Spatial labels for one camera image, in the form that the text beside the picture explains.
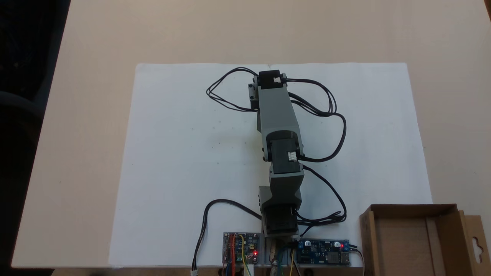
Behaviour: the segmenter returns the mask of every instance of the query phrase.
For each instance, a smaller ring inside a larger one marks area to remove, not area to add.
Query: wire
[[[278,259],[278,270],[281,271],[281,276],[284,276],[283,275],[283,269],[281,268],[281,259],[283,258],[283,255],[282,255],[282,252],[286,249],[286,246],[284,246],[283,248],[281,248],[279,251],[278,251],[278,255],[277,255],[277,259]]]
[[[291,255],[292,263],[290,264],[290,276],[292,276],[292,272],[293,272],[293,254],[295,254],[295,249],[292,250],[292,255]]]
[[[215,200],[212,200],[210,203],[208,203],[208,205],[206,205],[205,207],[205,211],[204,211],[204,214],[203,214],[203,224],[201,226],[201,233],[199,234],[199,238],[198,238],[198,242],[196,243],[196,249],[194,250],[194,257],[192,259],[192,264],[191,264],[191,270],[194,271],[194,270],[197,270],[197,266],[196,266],[196,257],[198,255],[198,251],[199,251],[199,246],[201,245],[201,242],[203,241],[203,238],[205,236],[205,231],[206,231],[206,224],[208,222],[208,211],[210,210],[210,208],[216,204],[216,203],[219,203],[219,202],[222,202],[222,203],[227,203],[227,204],[230,204],[230,205],[234,205],[244,211],[246,211],[247,213],[255,216],[257,219],[261,219],[261,215],[254,212],[253,210],[243,206],[242,204],[238,203],[238,202],[235,202],[233,200],[229,200],[229,199],[215,199]]]
[[[244,237],[242,235],[239,235],[239,236],[242,239],[242,262],[244,263],[244,267],[247,269],[247,273],[249,274],[249,276],[252,276],[252,274],[250,273],[250,270],[249,270],[249,266],[247,266],[247,264],[246,264],[246,258],[244,256],[244,247],[246,245],[246,242],[244,241]]]
[[[232,258],[232,276],[235,276],[235,260],[236,260],[236,256],[235,256],[235,234],[232,236],[232,251],[234,252],[234,256]]]
[[[297,270],[297,274],[299,276],[302,276],[301,273],[300,273],[300,269],[299,269],[299,266],[297,265],[297,262],[295,261],[295,259],[293,260],[293,264],[295,265],[295,269]]]
[[[228,71],[225,75],[223,75],[220,79],[218,79],[216,82],[214,82],[207,90],[206,90],[206,95],[208,95],[208,97],[210,97],[210,99],[214,100],[215,102],[223,105],[224,107],[230,109],[230,110],[235,110],[235,111],[240,111],[240,112],[257,112],[257,110],[254,110],[254,109],[250,109],[250,108],[243,108],[243,107],[240,107],[236,104],[233,104],[225,99],[223,99],[222,97],[216,95],[215,93],[213,93],[213,90],[215,90],[215,88],[230,74],[232,73],[235,73],[235,72],[247,72],[247,73],[250,73],[250,74],[253,74],[255,76],[258,76],[254,71],[250,70],[249,68],[245,68],[245,67],[237,67],[237,68],[234,68],[230,71]]]
[[[365,276],[365,260],[363,259],[363,253],[361,253],[361,251],[358,250],[358,249],[356,249],[356,248],[350,248],[350,251],[354,251],[354,252],[357,252],[358,254],[360,254],[361,262],[363,264],[363,274],[362,274],[362,276]]]
[[[337,112],[337,103],[336,103],[336,99],[334,98],[334,95],[322,83],[320,83],[318,81],[314,81],[314,80],[308,80],[308,79],[290,79],[290,78],[287,78],[285,81],[287,83],[311,83],[311,84],[315,84],[315,85],[319,86],[320,88],[322,88],[326,92],[327,97],[329,98],[328,112],[334,112],[334,113]]]
[[[344,144],[344,140],[346,138],[346,118],[343,115],[336,113],[336,112],[321,111],[318,108],[316,108],[315,106],[313,106],[311,103],[309,103],[308,101],[306,101],[305,99],[303,99],[302,97],[300,97],[294,93],[288,92],[288,95],[290,96],[290,98],[294,99],[291,101],[292,104],[296,104],[296,105],[300,106],[301,108],[303,108],[305,111],[307,111],[308,113],[310,113],[312,115],[315,115],[318,117],[326,117],[326,118],[329,118],[331,116],[337,116],[337,117],[341,118],[341,120],[343,121],[343,134],[341,135],[341,139],[340,139],[336,149],[334,150],[334,152],[331,155],[324,157],[324,158],[319,158],[319,159],[305,157],[305,156],[299,156],[299,160],[307,161],[307,162],[315,162],[315,163],[325,162],[325,161],[333,159],[339,153],[339,151],[341,151],[341,148],[343,147],[343,144]]]
[[[298,220],[298,224],[299,225],[304,225],[304,226],[307,226],[307,229],[300,235],[300,237],[303,237],[308,230],[310,230],[312,227],[315,227],[315,226],[321,226],[321,225],[329,225],[329,224],[333,224],[333,223],[339,223],[339,222],[343,222],[346,220],[346,205],[344,204],[344,201],[343,199],[341,198],[341,196],[338,194],[338,192],[336,191],[336,189],[331,185],[331,183],[329,183],[329,181],[324,178],[323,176],[321,176],[320,174],[318,174],[316,171],[314,171],[313,169],[311,169],[310,167],[303,165],[303,169],[304,170],[308,170],[310,172],[312,172],[315,176],[317,176],[319,179],[321,179],[324,183],[326,183],[329,188],[331,188],[332,192],[336,195],[337,199],[339,200],[339,202],[341,203],[341,206],[343,207],[343,213],[341,215],[341,211],[337,211],[335,213],[332,213],[331,215],[327,216],[327,217],[324,217],[324,218],[321,218],[321,219],[306,219],[304,217],[302,217],[300,214],[297,213],[297,217],[300,218],[300,220]]]
[[[240,66],[240,67],[234,68],[234,69],[230,70],[229,72],[227,72],[225,75],[223,75],[220,79],[218,79],[217,81],[215,81],[206,90],[206,94],[208,95],[208,97],[210,97],[210,99],[216,101],[217,103],[221,104],[222,106],[224,106],[224,107],[226,107],[226,108],[228,108],[230,110],[235,110],[235,111],[240,111],[240,112],[258,112],[258,110],[254,110],[254,109],[250,109],[250,108],[244,108],[244,107],[240,107],[240,106],[238,106],[236,104],[233,104],[233,103],[231,103],[231,102],[223,99],[222,97],[218,96],[217,94],[215,94],[213,92],[215,90],[215,88],[218,85],[220,85],[220,83],[228,75],[230,75],[232,73],[235,73],[235,72],[247,72],[247,73],[253,74],[254,76],[259,76],[257,73],[255,73],[254,71],[252,71],[252,70],[250,70],[249,68],[246,68],[246,67]],[[338,116],[338,117],[340,117],[343,120],[343,134],[342,134],[341,139],[340,139],[340,141],[338,143],[338,146],[336,147],[336,149],[334,150],[334,152],[331,155],[329,155],[327,157],[324,157],[324,158],[318,158],[318,159],[316,159],[316,158],[310,158],[310,157],[305,157],[305,156],[300,156],[299,157],[299,160],[306,161],[306,162],[316,162],[316,163],[320,163],[320,162],[325,162],[325,161],[331,160],[341,150],[341,147],[343,146],[343,143],[344,143],[344,140],[345,140],[345,137],[346,137],[346,119],[344,118],[343,115],[337,113],[337,103],[336,103],[336,99],[334,98],[334,95],[332,94],[332,92],[327,87],[325,87],[322,83],[320,83],[318,81],[308,80],[308,79],[290,79],[290,78],[286,78],[285,79],[285,82],[310,83],[310,84],[314,84],[314,85],[319,86],[320,88],[322,88],[326,92],[327,97],[329,99],[329,108],[328,108],[327,112],[324,112],[324,111],[321,111],[321,110],[317,109],[316,107],[314,107],[313,105],[311,105],[309,102],[307,102],[306,100],[304,100],[300,96],[295,95],[295,94],[289,92],[288,93],[289,96],[295,99],[295,100],[292,100],[291,102],[293,104],[296,104],[296,105],[300,106],[301,108],[303,108],[304,110],[306,110],[308,113],[310,113],[312,115],[319,116],[319,117]]]

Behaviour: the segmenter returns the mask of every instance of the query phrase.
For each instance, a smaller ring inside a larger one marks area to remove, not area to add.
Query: table
[[[14,267],[107,267],[139,63],[407,62],[435,203],[491,237],[483,0],[72,0]]]

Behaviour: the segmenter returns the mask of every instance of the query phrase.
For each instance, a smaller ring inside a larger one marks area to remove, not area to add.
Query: cardboard box
[[[491,275],[481,217],[465,216],[456,204],[373,204],[360,228],[365,276]]]

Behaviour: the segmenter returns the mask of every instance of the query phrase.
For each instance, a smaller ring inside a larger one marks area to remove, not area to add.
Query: microcontroller board
[[[260,233],[233,233],[224,232],[222,261],[227,263],[231,261],[233,250],[236,262],[242,262],[242,237],[244,237],[244,257],[248,264],[257,264],[260,252]]]
[[[297,263],[349,266],[349,244],[348,240],[300,240],[296,251]]]

